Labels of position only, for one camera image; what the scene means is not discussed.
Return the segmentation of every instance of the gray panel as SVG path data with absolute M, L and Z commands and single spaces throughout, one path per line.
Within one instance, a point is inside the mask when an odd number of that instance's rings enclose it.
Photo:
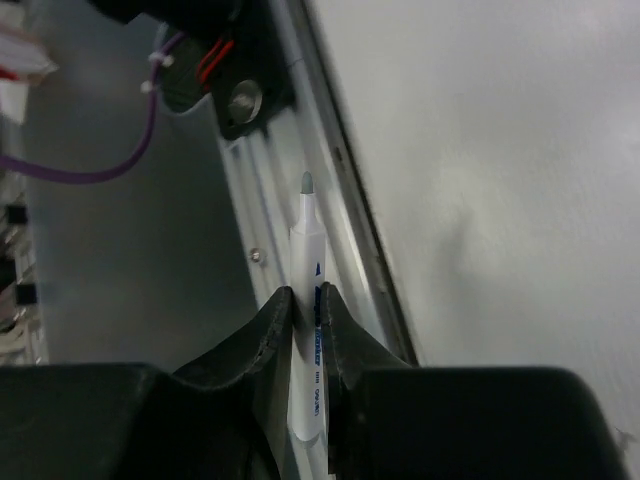
M 140 83 L 157 25 L 123 27 L 84 0 L 33 1 L 30 17 L 61 69 L 31 92 L 28 160 L 77 171 L 121 162 L 145 122 Z M 211 105 L 158 120 L 120 179 L 28 184 L 52 362 L 173 369 L 255 312 Z
M 640 438 L 640 3 L 310 3 L 421 360 L 569 367 Z

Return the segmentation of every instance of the gray marker tip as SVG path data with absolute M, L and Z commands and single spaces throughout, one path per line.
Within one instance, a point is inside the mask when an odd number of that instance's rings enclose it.
M 302 176 L 302 190 L 300 193 L 304 195 L 310 195 L 313 193 L 313 178 L 309 172 L 304 172 Z

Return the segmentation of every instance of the marker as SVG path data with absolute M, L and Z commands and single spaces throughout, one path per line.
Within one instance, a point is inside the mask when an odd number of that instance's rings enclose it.
M 294 318 L 289 427 L 303 442 L 324 428 L 324 379 L 320 329 L 320 288 L 324 283 L 327 235 L 316 218 L 309 172 L 302 176 L 300 215 L 290 233 L 290 277 L 302 318 Z

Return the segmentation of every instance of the screw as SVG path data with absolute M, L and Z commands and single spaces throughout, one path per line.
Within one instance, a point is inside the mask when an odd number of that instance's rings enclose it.
M 265 257 L 265 253 L 259 248 L 252 248 L 249 250 L 249 260 L 253 263 L 262 263 Z

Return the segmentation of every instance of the white marker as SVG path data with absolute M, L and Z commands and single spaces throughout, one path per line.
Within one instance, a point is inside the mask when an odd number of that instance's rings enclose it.
M 327 236 L 316 218 L 311 174 L 302 177 L 300 216 L 291 229 L 291 288 L 302 318 L 294 317 L 289 426 L 303 442 L 324 428 L 320 287 L 324 282 Z

